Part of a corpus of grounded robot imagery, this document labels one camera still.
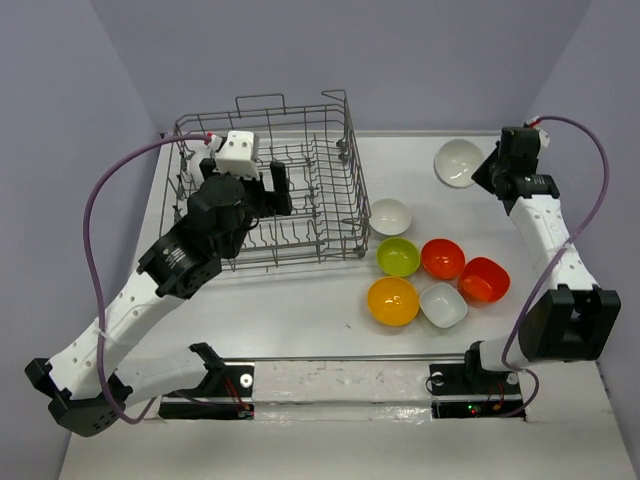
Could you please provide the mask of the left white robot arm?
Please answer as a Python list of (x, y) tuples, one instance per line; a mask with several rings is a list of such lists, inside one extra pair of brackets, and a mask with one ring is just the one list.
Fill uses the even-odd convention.
[(289, 179), (283, 163), (269, 165), (273, 190), (261, 178), (214, 173), (193, 193), (187, 212), (140, 258), (137, 269), (98, 316), (53, 357), (25, 368), (34, 388), (50, 399), (55, 422), (82, 437), (134, 418), (126, 409), (174, 391), (215, 392), (225, 363), (206, 343), (151, 361), (126, 362), (146, 334), (236, 258), (260, 219), (290, 215)]

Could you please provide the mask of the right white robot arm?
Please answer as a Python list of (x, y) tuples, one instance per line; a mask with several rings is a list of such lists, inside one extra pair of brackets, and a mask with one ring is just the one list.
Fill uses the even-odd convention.
[(597, 360), (621, 310), (618, 293), (599, 285), (575, 246), (586, 226), (568, 230), (555, 180), (537, 171), (547, 144), (547, 134), (534, 123), (505, 127), (472, 176), (502, 202), (539, 277), (513, 330), (466, 351), (460, 379), (473, 392), (491, 386), (497, 372)]

